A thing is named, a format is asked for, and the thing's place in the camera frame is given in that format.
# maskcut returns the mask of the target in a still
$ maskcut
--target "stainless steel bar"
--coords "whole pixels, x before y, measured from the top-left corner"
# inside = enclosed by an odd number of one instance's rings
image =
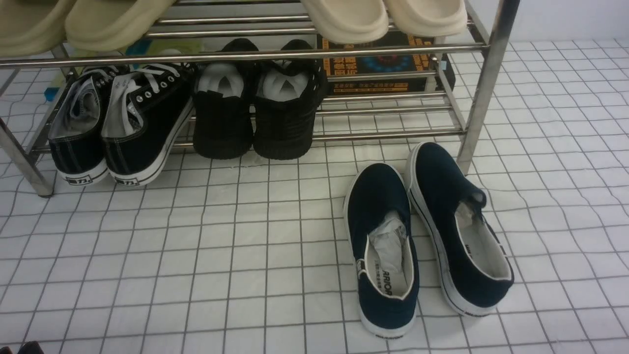
[[[163,18],[154,26],[186,26],[186,25],[229,25],[237,23],[276,23],[276,22],[309,22],[307,14],[287,14],[277,16],[232,16],[204,18]]]
[[[4,149],[40,197],[48,198],[52,195],[52,185],[42,176],[42,173],[35,166],[36,161],[26,154],[20,142],[15,139],[2,119],[0,119],[0,147]]]
[[[54,47],[53,49],[50,50],[50,52],[52,53],[52,56],[55,57],[56,59],[69,59],[70,55],[68,55],[68,52],[65,50],[64,44],[61,43],[58,46]],[[76,73],[77,70],[75,67],[60,67],[59,68],[61,70],[61,72],[64,74],[64,76],[68,76],[71,75],[73,73]]]
[[[374,100],[421,100],[427,98],[446,97],[444,91],[436,92],[412,92],[412,93],[384,93],[384,94],[361,94],[348,96],[331,96],[323,99],[324,103],[351,102],[351,101],[374,101]]]
[[[63,103],[63,101],[65,100],[65,97],[67,96],[75,77],[75,75],[69,75],[66,77],[66,82],[59,88],[59,91],[54,101],[48,108],[46,115],[35,130],[35,134],[33,135],[31,142],[26,148],[26,153],[31,157],[33,161],[37,161],[37,159],[39,158],[39,153],[34,150],[34,147],[46,144],[46,141],[48,140],[48,132],[50,131],[50,125],[57,115],[60,104]]]
[[[465,131],[456,128],[444,129],[424,129],[424,130],[407,130],[395,132],[374,132],[374,133],[347,133],[347,134],[326,134],[314,135],[314,141],[341,141],[341,140],[377,140],[377,139],[409,139],[418,137],[445,137],[453,135],[465,135]],[[192,149],[192,142],[175,142],[172,146],[176,149]],[[41,154],[49,154],[50,148],[43,146],[37,149]]]
[[[482,24],[481,18],[470,4],[469,0],[465,0],[465,8],[467,10],[467,28],[475,42],[489,44],[489,34]]]
[[[151,62],[207,62],[217,60],[274,60],[274,59],[320,59],[340,57],[370,57],[374,55],[433,54],[470,52],[486,49],[481,43],[443,44],[429,47],[382,47],[330,50],[274,50],[267,52],[215,52],[195,55],[149,55],[90,57],[71,59],[27,59],[0,60],[0,69],[22,67],[72,67],[92,65],[146,64]]]
[[[282,36],[282,35],[313,35],[317,30],[313,26],[295,28],[252,28],[230,30],[196,30],[196,31],[149,31],[144,38],[212,38],[212,37],[253,37],[253,36]]]
[[[0,96],[4,94],[6,89],[9,88],[15,77],[19,74],[19,69],[13,69],[13,72],[9,74],[9,77],[6,78],[4,84],[0,86]]]
[[[441,85],[443,86],[443,91],[448,98],[448,101],[452,105],[452,110],[450,111],[450,118],[452,119],[452,124],[459,129],[463,129],[465,127],[465,119],[463,118],[463,113],[461,113],[461,109],[457,104],[457,99],[454,97],[454,93],[450,88],[450,83],[448,82],[448,78],[445,77],[445,73],[441,69],[437,69],[437,73],[439,75],[439,80],[441,81]]]
[[[355,108],[344,110],[322,110],[317,111],[317,117],[333,117],[339,115],[379,115],[379,114],[405,114],[405,113],[427,113],[427,112],[447,112],[452,109],[451,105],[423,105],[415,107],[385,107],[385,108]]]
[[[417,77],[434,77],[437,72],[434,70],[426,71],[405,71],[405,72],[383,72],[378,74],[359,74],[359,75],[342,75],[328,77],[330,83],[340,83],[343,81],[371,81],[371,80],[395,80],[395,79],[414,79]]]
[[[498,12],[491,36],[489,37],[489,48],[485,51],[485,60],[482,64],[481,76],[474,93],[474,101],[467,118],[467,131],[459,155],[457,163],[463,173],[467,174],[472,163],[474,150],[481,134],[481,128],[489,108],[489,101],[494,92],[498,72],[503,62],[504,52],[509,42],[509,36],[513,29],[513,23],[518,13],[520,0],[500,0],[498,4]]]

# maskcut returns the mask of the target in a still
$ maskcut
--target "shoe label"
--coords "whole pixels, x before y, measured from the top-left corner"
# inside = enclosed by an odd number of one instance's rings
[[[140,185],[140,182],[138,181],[137,178],[133,178],[130,180],[123,180],[122,178],[116,177],[116,182],[123,186],[139,186]]]
[[[380,267],[380,262],[375,262],[376,266],[376,286],[381,292],[387,295],[393,295],[391,291],[391,275],[388,271]]]
[[[92,178],[89,176],[89,174],[78,178],[66,177],[65,180],[67,183],[73,186],[84,186],[92,183]]]

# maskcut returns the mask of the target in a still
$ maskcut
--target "black knit sneaker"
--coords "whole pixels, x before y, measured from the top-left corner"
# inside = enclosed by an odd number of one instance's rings
[[[312,49],[291,40],[282,50]],[[253,148],[263,157],[290,160],[303,156],[313,140],[315,113],[326,93],[321,60],[265,62],[258,81]]]
[[[101,128],[111,85],[127,66],[87,68],[69,89],[48,133],[48,144],[61,178],[72,186],[97,183],[107,176]]]
[[[431,234],[446,301],[466,316],[493,312],[513,285],[513,271],[482,216],[485,193],[434,142],[422,142],[411,151],[404,184]]]
[[[109,172],[121,185],[153,181],[192,112],[190,64],[149,64],[117,77],[101,137]]]
[[[248,39],[228,43],[222,52],[256,52]],[[194,150],[210,159],[233,159],[253,144],[249,108],[255,94],[255,62],[216,62],[201,68],[194,106]]]

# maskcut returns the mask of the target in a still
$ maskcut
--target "white wall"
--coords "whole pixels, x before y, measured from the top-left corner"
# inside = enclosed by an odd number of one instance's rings
[[[498,0],[469,1],[491,31]],[[512,41],[609,38],[629,38],[628,0],[521,0],[511,34]]]

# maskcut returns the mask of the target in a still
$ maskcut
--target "canvas sneaker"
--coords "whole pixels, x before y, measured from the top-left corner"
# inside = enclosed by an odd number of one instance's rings
[[[48,132],[52,159],[68,184],[86,186],[107,176],[101,128],[112,83],[127,73],[127,66],[87,68],[71,85]]]
[[[291,40],[282,50],[312,49]],[[258,81],[253,148],[262,157],[290,160],[312,145],[315,113],[326,94],[327,78],[321,60],[264,62]]]
[[[402,177],[388,164],[366,167],[354,179],[343,211],[356,260],[360,320],[378,337],[401,337],[415,322],[420,289]]]
[[[222,52],[254,52],[248,39],[228,43]],[[250,106],[257,79],[255,62],[214,62],[201,68],[194,106],[194,150],[210,159],[233,159],[253,144]]]
[[[116,182],[140,186],[159,175],[191,115],[193,80],[190,64],[149,64],[116,78],[101,132]]]
[[[512,286],[513,271],[482,216],[487,196],[433,142],[411,151],[404,184],[431,234],[446,301],[462,315],[488,315]]]

